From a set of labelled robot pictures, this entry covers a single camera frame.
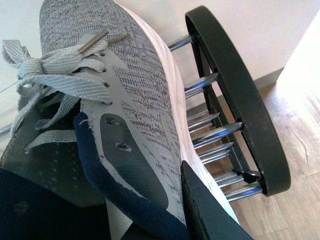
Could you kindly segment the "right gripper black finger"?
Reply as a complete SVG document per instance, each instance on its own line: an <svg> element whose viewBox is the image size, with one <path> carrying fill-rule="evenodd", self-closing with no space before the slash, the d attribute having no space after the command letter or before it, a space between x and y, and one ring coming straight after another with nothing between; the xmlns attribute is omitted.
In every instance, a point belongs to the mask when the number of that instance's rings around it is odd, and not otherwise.
<svg viewBox="0 0 320 240"><path fill-rule="evenodd" d="M192 240L251 240L186 161L181 164L183 207Z"/></svg>

